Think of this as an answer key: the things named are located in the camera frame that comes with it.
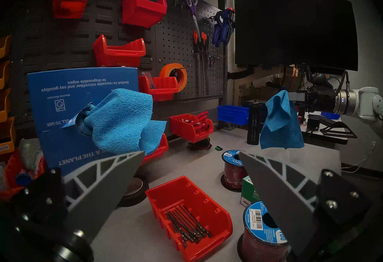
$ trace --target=green box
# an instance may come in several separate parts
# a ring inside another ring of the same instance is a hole
[[[254,188],[251,178],[249,176],[243,178],[241,204],[243,206],[248,206],[250,203],[257,202],[259,200],[261,199],[259,198],[257,190]]]

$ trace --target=workbench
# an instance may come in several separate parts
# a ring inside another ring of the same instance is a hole
[[[318,177],[323,168],[341,173],[340,154],[337,150],[305,144],[301,149],[276,148],[261,151],[260,146],[246,144],[247,131],[221,129],[210,135],[210,150],[190,151],[187,141],[177,139],[169,142],[169,151],[158,160],[148,163],[139,172],[148,175],[150,188],[185,175],[207,195],[226,209],[232,220],[233,234],[205,261],[238,261],[237,242],[244,232],[241,193],[231,192],[221,185],[224,173],[223,152],[231,149],[244,150],[253,154],[276,154],[276,158],[288,155],[290,160],[304,168],[310,168]],[[216,151],[220,146],[223,151]],[[95,262],[98,261],[183,261],[181,253],[168,240],[165,230],[154,218],[148,199],[136,206],[117,208],[93,240]]]

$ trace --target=white cable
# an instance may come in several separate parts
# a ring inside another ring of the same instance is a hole
[[[347,173],[349,173],[349,174],[352,174],[352,173],[358,171],[358,169],[359,169],[360,167],[362,167],[362,166],[366,163],[367,159],[368,159],[368,158],[370,157],[370,155],[372,154],[374,148],[375,148],[375,143],[373,144],[371,151],[368,153],[367,158],[364,159],[363,161],[359,162],[358,164],[351,165],[350,167],[342,167],[342,169],[347,169],[347,168],[351,168],[351,167],[358,166],[358,165],[360,164],[360,165],[358,166],[358,168],[357,168],[355,171],[345,171],[345,170],[342,170],[342,172],[347,172]]]

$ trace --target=orange tape roll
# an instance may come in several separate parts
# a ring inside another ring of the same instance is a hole
[[[160,71],[160,77],[174,77],[177,74],[178,92],[182,91],[188,82],[186,69],[180,63],[165,65]]]

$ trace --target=yellow storage bin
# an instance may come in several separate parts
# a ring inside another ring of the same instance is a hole
[[[11,110],[11,89],[0,91],[0,122],[8,119],[8,113]]]
[[[0,38],[0,58],[5,57],[9,53],[11,47],[12,35]]]
[[[0,123],[0,154],[11,153],[15,150],[16,129],[14,117]]]
[[[11,61],[5,61],[0,65],[0,90],[4,88],[9,81],[9,64]]]

